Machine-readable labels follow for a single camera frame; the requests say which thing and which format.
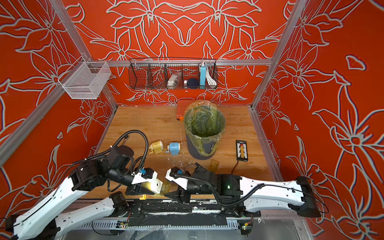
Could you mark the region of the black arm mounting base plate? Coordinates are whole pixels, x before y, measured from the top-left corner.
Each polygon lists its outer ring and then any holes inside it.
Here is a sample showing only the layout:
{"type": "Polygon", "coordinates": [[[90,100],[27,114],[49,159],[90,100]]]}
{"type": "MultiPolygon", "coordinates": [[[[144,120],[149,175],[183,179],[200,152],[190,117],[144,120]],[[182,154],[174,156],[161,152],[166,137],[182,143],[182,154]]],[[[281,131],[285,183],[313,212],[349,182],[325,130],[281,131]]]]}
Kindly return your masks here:
{"type": "Polygon", "coordinates": [[[225,224],[229,219],[238,220],[241,225],[250,224],[261,212],[226,212],[215,200],[192,200],[179,204],[172,200],[128,201],[130,210],[122,217],[104,217],[126,221],[129,225],[202,225],[225,224]]]}

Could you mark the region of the yellow sharpener back row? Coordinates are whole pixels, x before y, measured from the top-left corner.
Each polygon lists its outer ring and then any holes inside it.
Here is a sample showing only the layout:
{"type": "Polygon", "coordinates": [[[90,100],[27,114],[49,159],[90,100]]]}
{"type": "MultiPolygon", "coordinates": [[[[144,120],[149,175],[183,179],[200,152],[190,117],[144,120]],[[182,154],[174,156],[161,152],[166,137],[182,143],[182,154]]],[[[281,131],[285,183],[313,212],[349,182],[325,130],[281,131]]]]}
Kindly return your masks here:
{"type": "Polygon", "coordinates": [[[164,145],[162,141],[156,141],[152,143],[149,147],[152,154],[160,154],[164,150],[164,145]]]}

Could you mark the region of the yellow clear shavings tray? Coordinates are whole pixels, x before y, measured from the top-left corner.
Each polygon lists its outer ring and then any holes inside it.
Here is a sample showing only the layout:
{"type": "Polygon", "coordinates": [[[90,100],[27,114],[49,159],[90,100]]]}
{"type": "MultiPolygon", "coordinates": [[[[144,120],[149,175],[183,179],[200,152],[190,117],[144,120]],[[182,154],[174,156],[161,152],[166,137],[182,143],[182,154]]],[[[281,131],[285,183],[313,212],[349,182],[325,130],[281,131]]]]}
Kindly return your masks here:
{"type": "Polygon", "coordinates": [[[219,162],[216,160],[212,160],[208,170],[212,172],[216,172],[218,169],[218,166],[219,166],[219,162]]]}

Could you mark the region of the yellow sharpener row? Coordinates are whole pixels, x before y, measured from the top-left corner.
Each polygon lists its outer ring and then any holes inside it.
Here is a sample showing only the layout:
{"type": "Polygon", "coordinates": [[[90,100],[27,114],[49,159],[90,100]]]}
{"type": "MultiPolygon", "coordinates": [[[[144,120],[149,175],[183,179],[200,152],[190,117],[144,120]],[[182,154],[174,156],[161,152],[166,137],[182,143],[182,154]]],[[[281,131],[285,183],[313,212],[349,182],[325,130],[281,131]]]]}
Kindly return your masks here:
{"type": "Polygon", "coordinates": [[[160,154],[164,150],[164,145],[162,141],[156,141],[152,143],[149,147],[152,154],[160,154]]]}
{"type": "Polygon", "coordinates": [[[155,180],[153,182],[144,182],[139,184],[140,190],[140,200],[146,200],[147,195],[160,195],[163,187],[163,182],[160,180],[155,180]]]}

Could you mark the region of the yellow sharpener front row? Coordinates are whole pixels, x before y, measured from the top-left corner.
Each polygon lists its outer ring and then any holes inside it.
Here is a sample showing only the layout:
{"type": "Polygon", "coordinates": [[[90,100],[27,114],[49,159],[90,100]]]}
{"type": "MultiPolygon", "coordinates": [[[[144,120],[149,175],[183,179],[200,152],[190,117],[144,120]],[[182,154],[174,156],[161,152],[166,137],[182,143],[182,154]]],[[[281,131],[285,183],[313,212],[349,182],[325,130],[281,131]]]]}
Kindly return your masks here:
{"type": "Polygon", "coordinates": [[[140,190],[140,200],[146,200],[147,195],[160,195],[163,187],[163,182],[160,180],[155,180],[153,182],[144,182],[139,184],[140,190]]]}

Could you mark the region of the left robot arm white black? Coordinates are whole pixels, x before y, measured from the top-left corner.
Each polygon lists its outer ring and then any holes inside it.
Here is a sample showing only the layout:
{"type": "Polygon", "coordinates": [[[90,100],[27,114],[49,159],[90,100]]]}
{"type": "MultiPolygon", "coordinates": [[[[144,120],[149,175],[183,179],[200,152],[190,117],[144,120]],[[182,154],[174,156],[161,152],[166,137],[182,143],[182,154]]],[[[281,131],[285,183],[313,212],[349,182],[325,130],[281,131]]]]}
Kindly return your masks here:
{"type": "Polygon", "coordinates": [[[122,217],[130,207],[122,192],[115,191],[98,203],[64,213],[80,197],[105,183],[115,182],[126,186],[138,195],[143,183],[157,179],[157,173],[144,168],[149,151],[149,140],[139,130],[130,130],[118,138],[110,148],[99,154],[72,163],[70,174],[59,186],[33,208],[21,215],[5,219],[3,229],[12,233],[13,240],[57,240],[67,232],[103,217],[122,217]],[[119,143],[131,134],[144,138],[144,154],[134,159],[134,151],[119,143]]]}

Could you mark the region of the blue sharpener back row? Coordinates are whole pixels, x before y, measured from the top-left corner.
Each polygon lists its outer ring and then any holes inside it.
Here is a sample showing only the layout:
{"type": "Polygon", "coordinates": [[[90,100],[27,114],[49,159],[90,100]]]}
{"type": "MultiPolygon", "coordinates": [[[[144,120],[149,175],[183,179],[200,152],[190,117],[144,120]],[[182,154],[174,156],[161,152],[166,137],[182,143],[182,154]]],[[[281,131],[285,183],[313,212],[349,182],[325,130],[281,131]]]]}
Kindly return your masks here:
{"type": "Polygon", "coordinates": [[[172,156],[179,155],[181,151],[181,143],[172,142],[167,146],[167,153],[170,153],[172,156]]]}

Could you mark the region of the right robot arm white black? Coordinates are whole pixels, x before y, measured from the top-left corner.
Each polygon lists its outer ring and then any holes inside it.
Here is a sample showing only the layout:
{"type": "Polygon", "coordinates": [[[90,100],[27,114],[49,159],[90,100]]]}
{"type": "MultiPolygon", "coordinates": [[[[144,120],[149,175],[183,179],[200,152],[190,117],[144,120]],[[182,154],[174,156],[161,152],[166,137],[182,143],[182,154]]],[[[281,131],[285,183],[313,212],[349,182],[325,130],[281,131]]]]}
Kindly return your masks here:
{"type": "Polygon", "coordinates": [[[166,197],[188,204],[192,195],[213,195],[224,215],[245,216],[264,210],[294,211],[300,217],[319,218],[322,213],[308,178],[288,182],[253,180],[242,176],[215,174],[197,164],[190,174],[178,167],[166,179],[178,185],[166,197]]]}

